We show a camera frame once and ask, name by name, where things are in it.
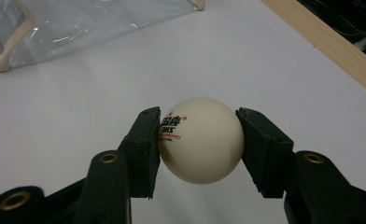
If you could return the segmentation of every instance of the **ping pong ball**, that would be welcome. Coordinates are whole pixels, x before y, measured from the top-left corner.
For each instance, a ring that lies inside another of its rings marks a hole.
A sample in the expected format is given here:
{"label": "ping pong ball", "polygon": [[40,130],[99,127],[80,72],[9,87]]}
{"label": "ping pong ball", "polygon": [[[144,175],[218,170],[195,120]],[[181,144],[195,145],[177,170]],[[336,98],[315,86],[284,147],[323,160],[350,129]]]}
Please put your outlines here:
{"label": "ping pong ball", "polygon": [[244,151],[239,119],[223,103],[192,98],[175,105],[162,120],[159,151],[166,167],[193,184],[227,176]]}

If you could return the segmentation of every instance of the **clear plastic bag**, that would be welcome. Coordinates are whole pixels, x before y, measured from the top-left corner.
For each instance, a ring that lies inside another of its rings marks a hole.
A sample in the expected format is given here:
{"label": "clear plastic bag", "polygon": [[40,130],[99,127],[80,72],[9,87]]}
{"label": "clear plastic bag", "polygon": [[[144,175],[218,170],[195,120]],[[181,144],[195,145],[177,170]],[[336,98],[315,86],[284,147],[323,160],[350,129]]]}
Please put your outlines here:
{"label": "clear plastic bag", "polygon": [[0,0],[0,71],[201,9],[204,0]]}

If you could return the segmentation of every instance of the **wooden board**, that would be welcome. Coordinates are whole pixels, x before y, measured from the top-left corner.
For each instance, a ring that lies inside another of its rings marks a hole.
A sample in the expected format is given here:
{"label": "wooden board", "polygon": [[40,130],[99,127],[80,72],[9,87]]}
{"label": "wooden board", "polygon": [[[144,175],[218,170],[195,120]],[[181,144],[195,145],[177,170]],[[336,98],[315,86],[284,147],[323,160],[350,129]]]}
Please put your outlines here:
{"label": "wooden board", "polygon": [[366,88],[366,54],[297,0],[261,1]]}

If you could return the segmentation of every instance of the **tabletop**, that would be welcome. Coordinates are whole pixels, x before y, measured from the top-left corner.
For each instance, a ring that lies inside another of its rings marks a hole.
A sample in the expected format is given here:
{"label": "tabletop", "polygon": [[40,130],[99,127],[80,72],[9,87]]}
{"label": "tabletop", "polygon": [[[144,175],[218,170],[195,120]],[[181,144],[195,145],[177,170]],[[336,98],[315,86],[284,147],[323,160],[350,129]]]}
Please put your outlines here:
{"label": "tabletop", "polygon": [[[46,195],[85,177],[116,149],[137,115],[162,117],[191,97],[258,110],[294,141],[329,157],[366,190],[366,89],[261,1],[210,0],[60,58],[0,73],[0,194]],[[263,199],[244,164],[193,185],[161,163],[154,199],[133,199],[133,223],[287,223],[282,199]]]}

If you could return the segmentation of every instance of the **brass screw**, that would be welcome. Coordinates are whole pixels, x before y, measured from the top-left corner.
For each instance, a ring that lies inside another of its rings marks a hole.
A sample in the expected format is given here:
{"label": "brass screw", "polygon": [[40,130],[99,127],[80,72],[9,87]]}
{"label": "brass screw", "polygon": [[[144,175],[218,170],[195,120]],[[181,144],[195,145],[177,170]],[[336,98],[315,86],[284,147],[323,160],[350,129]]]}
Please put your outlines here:
{"label": "brass screw", "polygon": [[107,153],[103,155],[100,159],[103,163],[111,163],[119,159],[119,156],[115,153]]}
{"label": "brass screw", "polygon": [[325,160],[318,156],[317,154],[313,154],[313,153],[306,153],[304,154],[304,158],[312,163],[316,163],[316,164],[321,164],[323,162],[325,162]]}
{"label": "brass screw", "polygon": [[16,209],[26,202],[29,201],[31,198],[31,193],[28,191],[19,191],[16,193],[13,193],[6,197],[1,203],[0,203],[0,209],[4,211],[9,211]]}

